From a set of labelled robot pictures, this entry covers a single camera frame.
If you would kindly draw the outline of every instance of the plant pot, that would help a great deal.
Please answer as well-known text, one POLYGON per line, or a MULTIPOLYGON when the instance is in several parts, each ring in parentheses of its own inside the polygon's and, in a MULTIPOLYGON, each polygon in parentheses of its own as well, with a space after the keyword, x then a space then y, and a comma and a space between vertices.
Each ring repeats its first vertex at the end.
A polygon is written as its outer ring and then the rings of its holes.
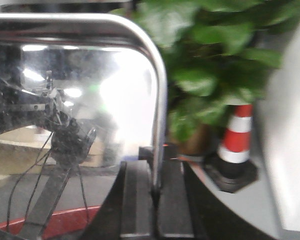
POLYGON ((200 124, 195 133, 184 142, 174 139, 171 135, 169 136, 169 139, 178 146, 178 153, 188 156, 201 156, 210 145, 210 126, 207 124, 200 124))

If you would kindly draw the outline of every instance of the gray floor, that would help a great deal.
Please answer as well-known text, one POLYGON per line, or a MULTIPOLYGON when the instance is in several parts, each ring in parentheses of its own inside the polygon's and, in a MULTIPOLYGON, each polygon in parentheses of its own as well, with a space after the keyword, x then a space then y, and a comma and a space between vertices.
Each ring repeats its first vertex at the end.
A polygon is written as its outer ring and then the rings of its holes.
MULTIPOLYGON (((11 189, 14 185, 15 179, 18 176, 13 176, 9 183, 3 188, 0 188, 0 223, 7 220, 7 207, 10 197, 11 189)), ((12 201, 11 219, 21 218, 24 216, 28 200, 31 196, 32 189, 35 186, 37 179, 36 174, 26 175, 19 183, 12 201)), ((37 200, 40 192, 45 185, 48 176, 42 176, 39 183, 36 195, 33 199, 33 204, 37 200)), ((109 192, 115 175, 97 175, 85 176, 83 178, 86 200, 89 206, 100 205, 109 192)), ((56 207, 56 210, 66 210, 84 207, 80 180, 77 176, 70 178, 61 199, 56 207)))

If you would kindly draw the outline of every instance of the black mount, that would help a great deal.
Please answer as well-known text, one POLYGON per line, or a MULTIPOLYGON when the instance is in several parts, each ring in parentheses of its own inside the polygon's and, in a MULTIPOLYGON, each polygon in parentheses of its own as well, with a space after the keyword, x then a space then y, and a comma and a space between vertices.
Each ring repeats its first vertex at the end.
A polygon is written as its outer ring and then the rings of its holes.
POLYGON ((221 159, 216 152, 205 158, 203 168, 223 192, 235 193, 257 180, 257 168, 251 160, 230 163, 221 159))

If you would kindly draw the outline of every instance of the metal frame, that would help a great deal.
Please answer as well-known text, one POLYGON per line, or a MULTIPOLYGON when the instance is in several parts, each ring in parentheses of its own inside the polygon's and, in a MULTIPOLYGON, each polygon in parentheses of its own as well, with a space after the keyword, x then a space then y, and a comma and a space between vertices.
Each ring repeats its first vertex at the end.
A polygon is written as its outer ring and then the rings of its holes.
MULTIPOLYGON (((35 24, 93 24, 94 32, 106 34, 110 30, 112 35, 124 36, 137 43, 145 50, 152 61, 158 80, 156 104, 155 134, 153 135, 154 161, 152 168, 152 190, 158 194, 161 185, 161 169, 163 159, 163 144, 165 139, 165 123, 167 109, 167 80, 165 67, 160 53, 149 36, 136 24, 120 16, 104 13, 0 13, 0 23, 35 23, 35 24)), ((91 29, 80 31, 91 32, 91 29)))

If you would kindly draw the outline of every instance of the leaf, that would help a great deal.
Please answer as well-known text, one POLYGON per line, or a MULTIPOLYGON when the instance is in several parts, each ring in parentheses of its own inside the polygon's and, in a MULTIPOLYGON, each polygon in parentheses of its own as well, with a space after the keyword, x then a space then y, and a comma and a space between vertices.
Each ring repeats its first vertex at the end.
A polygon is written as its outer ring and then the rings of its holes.
POLYGON ((195 113, 201 106, 201 99, 194 97, 183 100, 176 109, 170 111, 169 128, 174 138, 185 142, 193 135, 199 124, 195 113))
POLYGON ((246 11, 229 15, 225 22, 249 21, 258 29, 268 28, 300 16, 300 0, 268 0, 246 11))
POLYGON ((269 49, 246 48, 240 57, 255 60, 270 67, 279 68, 281 66, 281 54, 269 49))
POLYGON ((216 44, 224 46, 226 55, 240 52, 250 41, 253 35, 252 25, 248 22, 236 25, 195 25, 191 35, 197 43, 216 44))
POLYGON ((212 94, 218 81, 216 74, 204 68, 178 70, 174 79, 183 91, 199 97, 212 94))
POLYGON ((202 109, 198 109, 196 117, 205 124, 218 125, 226 110, 226 104, 222 101, 214 100, 208 102, 202 109))
POLYGON ((114 10, 110 11, 110 14, 125 17, 126 16, 126 10, 124 8, 117 8, 117 9, 114 9, 114 10))
POLYGON ((168 48, 179 40, 182 29, 193 25, 199 5, 192 0, 146 0, 138 4, 133 20, 152 37, 168 48))
POLYGON ((226 104, 249 104, 263 97, 268 67, 252 60, 239 60, 224 71, 220 91, 226 104))
POLYGON ((279 8, 272 12, 272 16, 266 25, 279 24, 299 14, 300 0, 291 0, 286 4, 282 4, 279 8))
POLYGON ((211 12, 240 12, 260 4, 263 0, 196 0, 204 9, 211 12))

